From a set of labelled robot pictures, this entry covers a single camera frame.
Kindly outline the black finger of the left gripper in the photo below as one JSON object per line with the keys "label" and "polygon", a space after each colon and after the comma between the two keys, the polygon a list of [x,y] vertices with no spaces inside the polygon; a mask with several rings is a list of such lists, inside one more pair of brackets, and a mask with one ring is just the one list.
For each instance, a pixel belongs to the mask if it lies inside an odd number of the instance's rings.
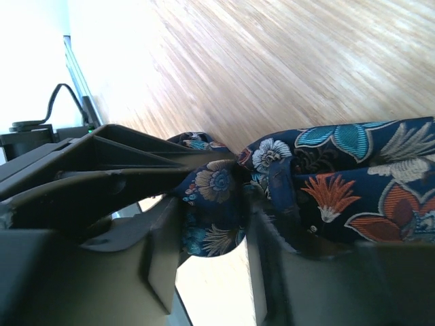
{"label": "black finger of the left gripper", "polygon": [[134,202],[171,191],[179,168],[94,171],[25,169],[1,182],[1,229],[58,230],[75,242],[88,227]]}
{"label": "black finger of the left gripper", "polygon": [[203,150],[108,124],[80,139],[46,143],[1,165],[1,196],[12,197],[59,179],[109,177],[92,186],[135,197],[169,192],[192,171],[217,160],[234,161],[225,149]]}

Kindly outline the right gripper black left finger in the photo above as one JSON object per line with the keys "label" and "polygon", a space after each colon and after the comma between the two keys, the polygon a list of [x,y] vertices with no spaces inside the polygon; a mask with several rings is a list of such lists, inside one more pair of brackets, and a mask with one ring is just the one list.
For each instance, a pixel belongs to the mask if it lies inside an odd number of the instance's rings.
{"label": "right gripper black left finger", "polygon": [[150,210],[77,245],[48,230],[1,232],[2,325],[166,325],[183,207]]}

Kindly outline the navy floral tie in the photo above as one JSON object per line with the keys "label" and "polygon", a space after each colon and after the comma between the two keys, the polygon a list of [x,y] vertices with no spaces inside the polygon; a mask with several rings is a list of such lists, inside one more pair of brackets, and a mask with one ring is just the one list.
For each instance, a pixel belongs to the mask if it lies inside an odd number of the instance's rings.
{"label": "navy floral tie", "polygon": [[339,244],[434,242],[434,118],[276,132],[192,171],[183,250],[217,257],[245,237],[249,195],[278,237],[292,225]]}

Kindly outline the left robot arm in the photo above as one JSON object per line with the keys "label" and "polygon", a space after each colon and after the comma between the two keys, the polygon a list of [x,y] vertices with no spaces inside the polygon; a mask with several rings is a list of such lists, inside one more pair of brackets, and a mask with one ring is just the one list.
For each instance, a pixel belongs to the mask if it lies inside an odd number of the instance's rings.
{"label": "left robot arm", "polygon": [[214,143],[186,146],[118,124],[100,125],[88,97],[82,125],[15,122],[1,135],[1,228],[56,230],[83,243],[111,227],[112,214],[167,193],[194,169],[234,155]]}

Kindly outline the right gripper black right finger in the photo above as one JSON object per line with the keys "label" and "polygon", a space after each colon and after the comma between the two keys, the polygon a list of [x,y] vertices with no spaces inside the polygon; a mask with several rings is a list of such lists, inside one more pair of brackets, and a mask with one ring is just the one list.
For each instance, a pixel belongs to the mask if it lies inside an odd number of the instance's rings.
{"label": "right gripper black right finger", "polygon": [[433,325],[434,246],[328,242],[290,223],[284,239],[265,202],[248,208],[258,325]]}

